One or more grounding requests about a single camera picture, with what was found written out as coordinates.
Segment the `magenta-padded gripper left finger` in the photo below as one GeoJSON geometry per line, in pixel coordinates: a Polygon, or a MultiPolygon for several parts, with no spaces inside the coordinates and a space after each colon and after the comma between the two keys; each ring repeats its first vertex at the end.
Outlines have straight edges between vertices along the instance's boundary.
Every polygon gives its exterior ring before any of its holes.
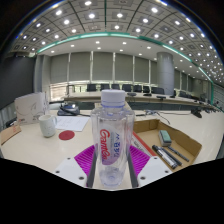
{"type": "Polygon", "coordinates": [[[89,146],[75,157],[63,160],[54,174],[81,187],[92,188],[95,179],[96,153],[89,146]]]}

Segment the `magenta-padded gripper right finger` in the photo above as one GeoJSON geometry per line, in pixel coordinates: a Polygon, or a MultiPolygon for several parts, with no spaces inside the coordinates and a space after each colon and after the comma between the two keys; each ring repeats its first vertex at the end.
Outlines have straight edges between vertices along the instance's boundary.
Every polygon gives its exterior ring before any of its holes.
{"type": "Polygon", "coordinates": [[[134,146],[130,147],[128,165],[133,188],[143,187],[172,173],[158,156],[149,156],[134,146]]]}

